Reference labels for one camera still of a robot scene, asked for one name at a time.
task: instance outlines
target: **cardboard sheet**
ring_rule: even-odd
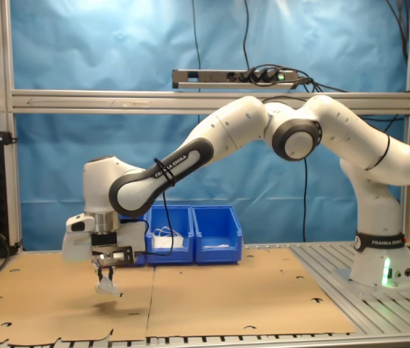
[[[117,269],[123,296],[100,295],[90,263],[65,264],[61,254],[20,255],[0,273],[0,342],[100,340],[110,332],[112,341],[142,340],[152,278],[152,268]]]
[[[148,336],[354,331],[288,249],[246,250],[240,265],[156,269]]]

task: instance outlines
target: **small white object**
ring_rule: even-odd
[[[212,249],[212,248],[229,248],[228,244],[221,244],[221,245],[205,245],[204,249]]]
[[[95,285],[95,291],[99,294],[111,294],[119,295],[119,289],[116,288],[116,284],[109,278],[103,277],[102,280]]]
[[[177,231],[173,230],[174,245],[173,249],[184,247],[184,237]],[[171,230],[168,226],[157,228],[153,231],[153,247],[155,249],[171,248],[173,239],[171,238]]]

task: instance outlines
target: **table surface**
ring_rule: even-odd
[[[116,347],[410,347],[410,291],[362,301],[347,290],[334,274],[353,264],[352,242],[300,244],[251,244],[247,249],[289,248],[313,274],[322,289],[354,323],[353,334],[281,335],[281,336],[206,336],[150,338],[146,341],[109,342],[57,341],[42,348],[116,348]],[[8,347],[7,343],[0,348]]]

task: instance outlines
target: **blue plastic bin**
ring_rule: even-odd
[[[148,221],[148,217],[149,217],[149,211],[146,214],[142,215],[141,217],[137,217],[137,219],[142,219],[142,220]],[[130,220],[131,218],[126,217],[126,216],[121,216],[120,219],[121,220],[122,219]],[[147,245],[147,234],[145,234],[145,245]],[[135,260],[135,266],[136,267],[145,266],[146,263],[147,263],[147,256],[145,256],[145,255],[140,255]]]
[[[169,218],[174,231],[184,237],[182,248],[174,248],[169,256],[147,255],[147,262],[151,265],[159,264],[189,264],[193,263],[194,231],[192,223],[192,208],[184,205],[168,205]],[[149,232],[146,237],[148,252],[167,254],[170,248],[153,248],[153,233],[157,229],[168,227],[168,219],[164,206],[154,205],[150,210]]]
[[[192,207],[192,216],[196,263],[238,263],[242,259],[242,228],[232,206]]]

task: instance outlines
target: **blue backdrop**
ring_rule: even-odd
[[[243,0],[196,0],[202,69],[244,69]],[[249,0],[250,65],[276,63],[348,91],[403,91],[406,66],[385,1]],[[16,88],[170,91],[196,69],[191,0],[11,0]],[[150,167],[196,125],[191,115],[18,115],[24,246],[60,249],[83,211],[82,168],[114,154]],[[390,133],[403,136],[403,122]],[[247,243],[301,241],[304,169],[255,142],[168,190],[171,204],[232,204]],[[399,190],[394,189],[398,197]],[[308,158],[309,241],[352,240],[356,200],[339,160]]]

